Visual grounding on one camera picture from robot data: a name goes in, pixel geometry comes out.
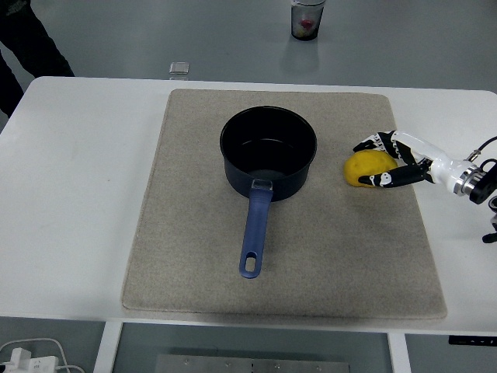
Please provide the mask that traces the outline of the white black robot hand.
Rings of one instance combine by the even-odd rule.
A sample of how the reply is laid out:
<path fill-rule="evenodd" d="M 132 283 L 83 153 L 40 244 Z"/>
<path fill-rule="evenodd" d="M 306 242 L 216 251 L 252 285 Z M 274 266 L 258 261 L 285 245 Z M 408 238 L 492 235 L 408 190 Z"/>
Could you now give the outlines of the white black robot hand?
<path fill-rule="evenodd" d="M 462 176 L 471 167 L 469 161 L 450 158 L 443 150 L 403 131 L 378 132 L 361 141 L 354 152 L 384 152 L 403 166 L 385 172 L 371 171 L 358 177 L 363 185 L 393 188 L 428 181 L 443 184 L 450 192 L 460 193 Z"/>

